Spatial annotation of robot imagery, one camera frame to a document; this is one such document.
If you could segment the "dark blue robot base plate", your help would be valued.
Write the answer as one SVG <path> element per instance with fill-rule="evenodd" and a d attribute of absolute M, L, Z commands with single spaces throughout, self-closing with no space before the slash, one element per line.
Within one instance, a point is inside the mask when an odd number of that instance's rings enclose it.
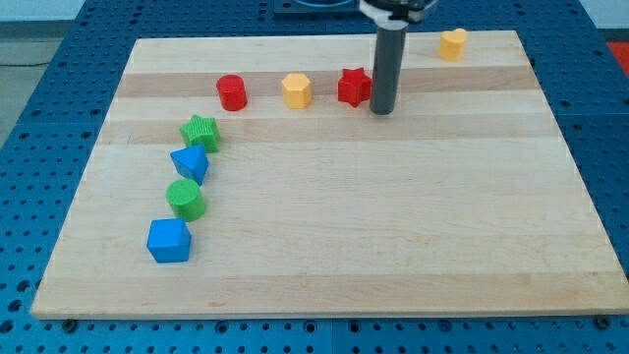
<path fill-rule="evenodd" d="M 358 10 L 359 0 L 271 0 L 275 14 L 343 14 Z"/>

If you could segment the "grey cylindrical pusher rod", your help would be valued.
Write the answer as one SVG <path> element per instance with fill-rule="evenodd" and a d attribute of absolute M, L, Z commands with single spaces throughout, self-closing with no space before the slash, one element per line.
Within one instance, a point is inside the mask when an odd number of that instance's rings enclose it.
<path fill-rule="evenodd" d="M 407 24 L 400 29 L 377 29 L 370 99 L 376 115 L 388 115 L 395 108 L 407 29 Z"/>

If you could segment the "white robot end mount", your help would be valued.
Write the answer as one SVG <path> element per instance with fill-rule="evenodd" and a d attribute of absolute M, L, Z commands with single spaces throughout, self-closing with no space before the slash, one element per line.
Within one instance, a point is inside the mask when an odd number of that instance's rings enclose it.
<path fill-rule="evenodd" d="M 359 10 L 379 28 L 405 28 L 424 21 L 438 0 L 361 0 Z"/>

